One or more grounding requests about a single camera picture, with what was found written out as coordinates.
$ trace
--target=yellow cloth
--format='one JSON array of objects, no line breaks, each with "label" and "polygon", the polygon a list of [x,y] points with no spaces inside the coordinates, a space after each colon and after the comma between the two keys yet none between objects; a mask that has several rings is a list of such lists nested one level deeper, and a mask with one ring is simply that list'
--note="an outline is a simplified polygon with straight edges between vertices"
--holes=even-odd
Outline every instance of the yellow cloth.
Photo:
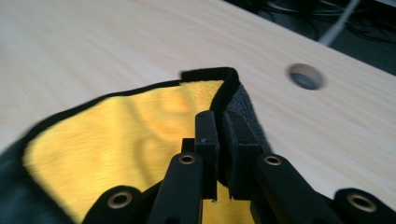
[{"label": "yellow cloth", "polygon": [[[124,185],[144,191],[163,179],[182,138],[194,137],[194,117],[209,109],[220,81],[180,83],[113,96],[48,127],[31,141],[23,164],[75,222],[99,196]],[[204,223],[251,223],[248,202],[204,202]]]}]

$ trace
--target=microfiber cloth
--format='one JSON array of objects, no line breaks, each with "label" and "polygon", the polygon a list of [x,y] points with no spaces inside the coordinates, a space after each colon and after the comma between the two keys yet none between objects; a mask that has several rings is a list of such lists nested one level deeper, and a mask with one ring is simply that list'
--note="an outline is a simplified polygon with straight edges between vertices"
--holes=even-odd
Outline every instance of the microfiber cloth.
[{"label": "microfiber cloth", "polygon": [[[181,73],[180,80],[111,93],[37,123],[0,157],[0,223],[81,223],[108,189],[149,189],[165,175],[205,110],[243,115],[271,149],[233,68]],[[203,223],[251,223],[249,202],[204,201]]]}]

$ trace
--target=brass grommet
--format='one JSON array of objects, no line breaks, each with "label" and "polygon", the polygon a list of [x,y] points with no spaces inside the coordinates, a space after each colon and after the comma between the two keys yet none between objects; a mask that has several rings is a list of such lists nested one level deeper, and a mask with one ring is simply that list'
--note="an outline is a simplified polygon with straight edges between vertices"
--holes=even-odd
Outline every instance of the brass grommet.
[{"label": "brass grommet", "polygon": [[184,156],[180,156],[178,157],[178,161],[182,164],[192,164],[195,162],[195,158],[191,155],[184,155]]},{"label": "brass grommet", "polygon": [[270,165],[280,165],[282,164],[282,160],[276,156],[266,156],[264,157],[264,161]]},{"label": "brass grommet", "polygon": [[375,203],[362,195],[352,193],[346,198],[350,204],[364,212],[373,213],[376,211]]},{"label": "brass grommet", "polygon": [[113,194],[108,200],[107,205],[113,209],[125,207],[132,201],[132,193],[129,191],[121,191]]}]

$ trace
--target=table surface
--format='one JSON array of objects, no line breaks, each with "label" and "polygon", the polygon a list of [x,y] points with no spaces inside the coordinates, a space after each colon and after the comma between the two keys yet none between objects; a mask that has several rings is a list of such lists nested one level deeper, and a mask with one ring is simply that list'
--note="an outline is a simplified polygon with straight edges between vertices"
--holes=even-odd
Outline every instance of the table surface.
[{"label": "table surface", "polygon": [[[294,85],[292,64],[326,79]],[[0,148],[97,96],[234,67],[274,151],[318,191],[396,209],[396,78],[222,1],[1,1]]]}]

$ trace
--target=light wood grain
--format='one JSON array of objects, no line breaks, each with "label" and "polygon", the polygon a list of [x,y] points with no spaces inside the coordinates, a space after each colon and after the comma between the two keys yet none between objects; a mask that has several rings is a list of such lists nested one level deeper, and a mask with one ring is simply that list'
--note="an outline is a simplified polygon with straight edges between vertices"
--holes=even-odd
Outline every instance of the light wood grain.
[{"label": "light wood grain", "polygon": [[[294,63],[326,78],[307,91]],[[1,1],[0,148],[97,96],[237,69],[276,153],[315,190],[396,209],[396,78],[221,1]]]}]

